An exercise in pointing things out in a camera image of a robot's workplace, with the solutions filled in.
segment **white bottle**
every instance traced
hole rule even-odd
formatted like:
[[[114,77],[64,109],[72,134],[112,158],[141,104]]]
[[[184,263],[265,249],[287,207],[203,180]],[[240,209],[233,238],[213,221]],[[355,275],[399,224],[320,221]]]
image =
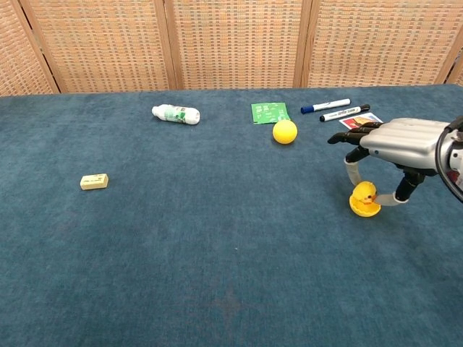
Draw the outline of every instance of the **white bottle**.
[[[153,115],[163,121],[175,121],[176,123],[186,123],[195,125],[200,121],[200,112],[196,108],[159,105],[151,110]]]

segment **yellow rubber duck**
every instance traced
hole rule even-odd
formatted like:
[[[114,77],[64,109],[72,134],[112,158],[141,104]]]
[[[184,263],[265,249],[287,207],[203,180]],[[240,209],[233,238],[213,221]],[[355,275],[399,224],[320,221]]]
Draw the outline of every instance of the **yellow rubber duck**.
[[[349,198],[350,208],[360,217],[372,217],[381,209],[381,205],[375,203],[376,187],[368,181],[360,182]]]

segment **white marker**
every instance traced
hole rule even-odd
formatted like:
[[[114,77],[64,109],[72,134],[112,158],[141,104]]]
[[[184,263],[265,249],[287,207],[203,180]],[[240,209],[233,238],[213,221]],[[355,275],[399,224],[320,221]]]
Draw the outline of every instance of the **white marker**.
[[[318,105],[304,106],[301,107],[301,113],[315,112],[318,110],[325,110],[327,108],[334,108],[345,105],[350,105],[350,99],[342,99],[331,101],[330,103],[319,103]]]
[[[363,111],[368,111],[370,109],[370,105],[362,105],[358,107],[348,108],[347,110],[332,112],[323,114],[320,116],[320,121],[330,121],[332,119],[337,119],[345,116],[350,116],[351,114],[360,113]]]

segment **metal robot arm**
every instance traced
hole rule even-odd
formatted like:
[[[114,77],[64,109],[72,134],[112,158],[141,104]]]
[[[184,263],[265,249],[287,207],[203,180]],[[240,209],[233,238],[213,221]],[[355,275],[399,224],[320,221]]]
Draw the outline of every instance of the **metal robot arm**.
[[[359,161],[369,155],[391,162],[403,170],[404,178],[396,191],[378,195],[375,199],[379,205],[394,206],[408,202],[426,176],[439,174],[451,190],[445,181],[447,177],[443,175],[449,170],[463,175],[462,130],[463,117],[452,123],[399,118],[385,124],[366,123],[360,128],[337,133],[328,143],[348,142],[357,146],[344,159],[354,185],[362,181]]]

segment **bottle label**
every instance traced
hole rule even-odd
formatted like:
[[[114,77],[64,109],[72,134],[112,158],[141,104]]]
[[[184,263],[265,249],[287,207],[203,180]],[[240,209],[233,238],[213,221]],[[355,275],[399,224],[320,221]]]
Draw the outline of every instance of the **bottle label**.
[[[164,117],[167,121],[175,121],[177,123],[186,123],[185,121],[186,108],[181,106],[169,106],[164,112]]]

